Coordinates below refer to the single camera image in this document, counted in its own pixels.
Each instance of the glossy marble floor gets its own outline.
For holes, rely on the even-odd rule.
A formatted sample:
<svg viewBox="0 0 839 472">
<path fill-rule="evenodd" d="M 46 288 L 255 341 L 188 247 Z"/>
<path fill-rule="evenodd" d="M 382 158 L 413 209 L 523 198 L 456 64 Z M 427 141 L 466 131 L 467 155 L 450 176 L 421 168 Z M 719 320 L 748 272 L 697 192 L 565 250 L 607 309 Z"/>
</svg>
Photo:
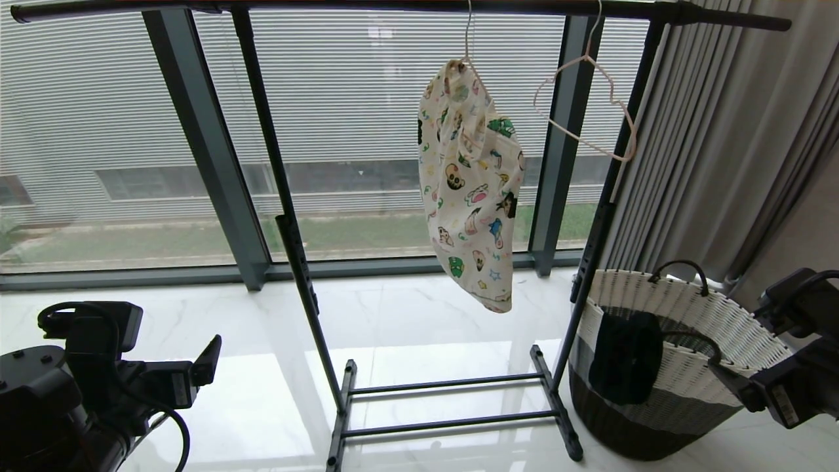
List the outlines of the glossy marble floor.
<svg viewBox="0 0 839 472">
<path fill-rule="evenodd" d="M 538 343 L 553 365 L 570 313 L 570 270 L 548 280 L 517 272 L 512 312 L 483 309 L 444 276 L 317 281 L 320 320 L 337 370 L 358 363 L 357 386 L 532 371 Z M 43 344 L 35 314 L 54 302 L 127 300 L 145 309 L 126 359 L 191 359 L 224 338 L 213 385 L 183 412 L 191 471 L 322 471 L 335 408 L 294 285 L 259 293 L 240 285 L 13 293 L 0 296 L 0 351 Z M 562 394 L 571 409 L 567 385 Z M 376 398 L 353 407 L 352 427 L 376 427 L 545 408 L 541 387 Z M 351 443 L 345 471 L 547 472 L 552 470 L 837 470 L 839 427 L 818 417 L 786 431 L 768 415 L 740 413 L 701 441 L 652 464 L 618 457 L 579 423 L 585 461 L 571 462 L 551 421 L 456 435 Z M 166 471 L 180 454 L 167 422 L 122 472 Z"/>
</svg>

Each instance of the green lawn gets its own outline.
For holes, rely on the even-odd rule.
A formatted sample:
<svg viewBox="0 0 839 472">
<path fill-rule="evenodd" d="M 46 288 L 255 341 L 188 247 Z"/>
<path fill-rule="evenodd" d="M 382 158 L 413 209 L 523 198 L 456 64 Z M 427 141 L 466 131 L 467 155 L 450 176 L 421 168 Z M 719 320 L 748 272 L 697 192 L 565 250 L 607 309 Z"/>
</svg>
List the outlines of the green lawn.
<svg viewBox="0 0 839 472">
<path fill-rule="evenodd" d="M 569 205 L 565 209 L 561 240 L 585 239 L 596 205 Z M 526 243 L 533 207 L 520 207 L 514 238 Z M 262 221 L 272 252 L 282 252 L 282 241 L 271 218 Z M 425 217 L 301 218 L 300 232 L 307 251 L 383 249 L 430 246 Z M 19 255 L 19 263 L 121 260 L 229 254 L 224 233 L 217 223 L 163 225 L 157 228 L 94 228 L 89 232 L 60 232 L 43 244 Z"/>
</svg>

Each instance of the empty hanger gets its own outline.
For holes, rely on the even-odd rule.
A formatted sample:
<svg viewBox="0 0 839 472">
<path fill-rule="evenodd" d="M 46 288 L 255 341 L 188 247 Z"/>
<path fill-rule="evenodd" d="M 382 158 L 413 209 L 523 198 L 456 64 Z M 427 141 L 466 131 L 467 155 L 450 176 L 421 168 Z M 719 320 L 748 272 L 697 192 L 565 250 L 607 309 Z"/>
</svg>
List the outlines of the empty hanger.
<svg viewBox="0 0 839 472">
<path fill-rule="evenodd" d="M 472 4 L 472 2 L 470 1 L 470 17 L 471 17 L 471 13 L 472 13 L 471 4 Z M 612 79 L 612 77 L 609 76 L 609 74 L 606 71 L 604 71 L 603 68 L 600 67 L 599 64 L 597 64 L 597 61 L 594 60 L 594 58 L 589 55 L 589 52 L 591 50 L 591 37 L 594 35 L 594 31 L 597 29 L 597 25 L 600 24 L 600 19 L 602 18 L 602 14 L 603 14 L 602 0 L 597 0 L 597 5 L 599 7 L 599 9 L 597 10 L 597 21 L 594 22 L 594 27 L 591 28 L 591 31 L 588 34 L 588 43 L 586 44 L 586 53 L 584 55 L 582 55 L 582 56 L 564 64 L 559 69 L 557 69 L 552 76 L 548 77 L 541 84 L 539 84 L 539 87 L 536 89 L 536 93 L 533 95 L 533 108 L 536 110 L 536 112 L 538 114 L 545 117 L 545 119 L 548 120 L 548 123 L 553 125 L 555 128 L 559 129 L 561 132 L 571 136 L 572 138 L 576 139 L 577 141 L 579 141 L 579 142 L 587 145 L 588 147 L 590 147 L 592 149 L 595 149 L 595 150 L 597 150 L 597 151 L 599 151 L 599 152 L 601 152 L 601 153 L 603 153 L 603 154 L 605 154 L 605 155 L 607 155 L 607 156 L 609 156 L 613 159 L 617 159 L 617 160 L 620 160 L 622 162 L 626 162 L 628 160 L 631 160 L 635 156 L 635 151 L 638 148 L 638 130 L 635 127 L 635 122 L 632 120 L 632 117 L 629 116 L 629 110 L 627 110 L 626 105 L 624 105 L 622 101 L 615 99 L 615 81 L 614 81 L 614 79 Z M 603 74 L 604 77 L 606 77 L 606 80 L 609 81 L 609 102 L 612 105 L 620 106 L 620 108 L 623 110 L 623 116 L 626 118 L 627 123 L 629 124 L 629 130 L 630 130 L 629 142 L 628 142 L 628 145 L 627 145 L 627 148 L 626 148 L 626 152 L 624 153 L 623 156 L 616 155 L 613 152 L 607 151 L 607 150 L 601 148 L 600 146 L 598 146 L 596 144 L 593 144 L 593 143 L 590 143 L 589 141 L 581 138 L 580 136 L 577 136 L 576 134 L 573 134 L 571 131 L 563 128 L 561 125 L 559 125 L 553 119 L 551 119 L 550 116 L 546 115 L 541 110 L 539 110 L 539 107 L 536 105 L 536 102 L 539 99 L 539 92 L 542 91 L 542 88 L 545 87 L 545 85 L 547 85 L 549 83 L 556 82 L 556 77 L 558 77 L 559 74 L 562 71 L 564 71 L 568 67 L 571 67 L 574 64 L 578 64 L 580 62 L 588 62 L 589 64 L 594 66 L 595 70 L 599 71 L 601 74 Z"/>
</svg>

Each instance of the woven basket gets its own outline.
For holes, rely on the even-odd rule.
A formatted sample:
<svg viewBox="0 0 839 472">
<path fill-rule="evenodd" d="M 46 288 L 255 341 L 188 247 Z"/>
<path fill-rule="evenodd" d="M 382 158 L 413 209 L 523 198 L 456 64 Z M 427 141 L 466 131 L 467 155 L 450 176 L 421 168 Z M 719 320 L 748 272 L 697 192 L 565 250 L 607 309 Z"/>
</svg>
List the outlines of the woven basket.
<svg viewBox="0 0 839 472">
<path fill-rule="evenodd" d="M 751 376 L 791 356 L 748 311 L 703 286 L 654 274 L 599 270 L 569 360 L 571 398 L 586 428 L 615 452 L 639 460 L 662 459 L 725 422 L 743 405 L 708 369 L 713 348 L 690 336 L 668 336 L 658 378 L 647 401 L 615 405 L 588 382 L 604 316 L 653 313 L 663 331 L 701 333 L 719 345 L 728 369 Z"/>
</svg>

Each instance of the clothes rack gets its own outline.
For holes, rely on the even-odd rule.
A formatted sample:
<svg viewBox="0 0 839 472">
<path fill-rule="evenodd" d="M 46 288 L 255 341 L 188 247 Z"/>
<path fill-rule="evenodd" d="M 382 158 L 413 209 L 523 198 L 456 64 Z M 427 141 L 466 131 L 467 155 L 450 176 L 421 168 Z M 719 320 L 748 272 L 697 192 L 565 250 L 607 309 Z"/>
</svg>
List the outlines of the clothes rack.
<svg viewBox="0 0 839 472">
<path fill-rule="evenodd" d="M 596 16 L 598 4 L 592 0 L 566 0 L 556 2 L 555 0 L 472 0 L 473 10 L 477 13 L 521 13 L 521 14 L 553 14 L 566 16 Z M 188 8 L 195 11 L 221 13 L 229 11 L 232 14 L 233 22 L 242 48 L 242 56 L 248 73 L 248 80 L 251 85 L 253 99 L 256 105 L 260 127 L 262 129 L 265 144 L 268 150 L 268 157 L 274 171 L 279 197 L 282 203 L 283 214 L 276 217 L 276 223 L 283 239 L 286 254 L 289 259 L 289 266 L 294 275 L 294 282 L 300 294 L 305 314 L 308 319 L 312 335 L 315 339 L 318 355 L 333 399 L 336 404 L 335 427 L 332 431 L 329 456 L 326 461 L 326 472 L 338 472 L 341 470 L 343 452 L 348 438 L 367 437 L 373 435 L 390 433 L 407 433 L 421 430 L 466 427 L 472 425 L 504 423 L 521 420 L 533 420 L 537 418 L 554 418 L 560 433 L 565 442 L 565 448 L 569 456 L 575 460 L 582 460 L 583 450 L 580 441 L 568 417 L 568 411 L 559 396 L 559 385 L 562 375 L 565 373 L 565 364 L 571 352 L 571 346 L 576 336 L 585 300 L 591 288 L 591 283 L 600 261 L 605 240 L 609 232 L 615 212 L 614 198 L 616 190 L 619 191 L 618 177 L 622 163 L 613 160 L 609 166 L 606 180 L 603 185 L 602 194 L 597 206 L 597 211 L 591 226 L 586 247 L 580 262 L 579 269 L 575 276 L 571 291 L 571 302 L 574 308 L 571 314 L 567 333 L 565 335 L 562 350 L 557 365 L 551 374 L 551 370 L 545 363 L 545 357 L 538 345 L 530 349 L 530 357 L 534 363 L 535 372 L 532 374 L 500 375 L 493 377 L 482 377 L 473 379 L 444 380 L 438 382 L 426 382 L 406 385 L 386 385 L 365 388 L 356 388 L 354 381 L 357 373 L 355 361 L 349 359 L 343 370 L 342 382 L 339 384 L 336 371 L 333 367 L 326 339 L 318 319 L 319 309 L 317 296 L 309 276 L 308 263 L 305 257 L 305 249 L 297 217 L 294 214 L 294 205 L 291 199 L 288 178 L 285 173 L 283 161 L 280 156 L 279 144 L 274 131 L 274 122 L 268 103 L 268 96 L 265 91 L 262 73 L 259 68 L 256 45 L 253 39 L 253 28 L 249 10 L 264 8 L 360 8 L 378 10 L 423 10 L 440 12 L 464 12 L 467 10 L 466 0 L 452 2 L 451 0 L 263 0 L 258 2 L 201 2 L 187 0 L 173 0 L 166 3 L 154 0 L 125 0 L 125 1 L 103 1 L 87 0 L 62 3 L 41 3 L 35 5 L 12 6 L 11 14 L 20 23 L 48 19 L 67 18 L 103 13 L 142 12 L 160 10 L 163 8 Z M 734 13 L 715 11 L 696 6 L 685 1 L 678 2 L 656 2 L 638 3 L 621 1 L 602 1 L 602 16 L 613 18 L 641 18 L 649 20 L 649 29 L 644 41 L 644 52 L 638 65 L 638 72 L 635 76 L 635 83 L 628 102 L 630 116 L 635 119 L 638 113 L 644 90 L 647 86 L 650 72 L 653 67 L 654 57 L 658 50 L 664 29 L 667 25 L 680 26 L 686 24 L 718 24 L 736 26 L 743 28 L 767 29 L 774 31 L 785 31 L 791 26 L 788 19 L 772 18 L 747 13 Z M 615 154 L 622 155 L 629 139 L 629 128 L 624 121 L 615 145 Z M 365 429 L 349 429 L 349 420 L 352 410 L 352 401 L 358 396 L 394 393 L 417 390 L 433 390 L 443 387 L 455 387 L 464 385 L 483 385 L 506 382 L 515 385 L 515 382 L 539 380 L 545 391 L 550 409 L 540 412 L 527 412 L 505 414 L 490 417 L 473 417 L 466 419 L 423 422 L 408 425 L 390 427 L 372 427 Z"/>
</svg>

